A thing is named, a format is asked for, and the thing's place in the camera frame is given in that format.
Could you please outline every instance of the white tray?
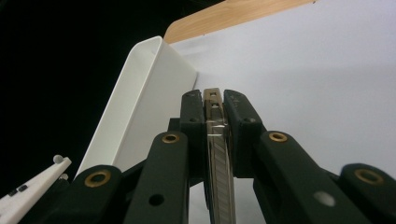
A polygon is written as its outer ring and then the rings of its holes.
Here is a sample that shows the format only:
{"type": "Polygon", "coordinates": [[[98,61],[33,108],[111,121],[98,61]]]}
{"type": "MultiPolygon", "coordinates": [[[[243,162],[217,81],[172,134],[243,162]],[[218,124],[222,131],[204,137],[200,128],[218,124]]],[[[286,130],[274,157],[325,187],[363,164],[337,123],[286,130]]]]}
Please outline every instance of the white tray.
{"type": "Polygon", "coordinates": [[[196,71],[160,36],[136,44],[96,128],[78,174],[98,164],[122,171],[144,160],[153,138],[178,118],[196,71]]]}

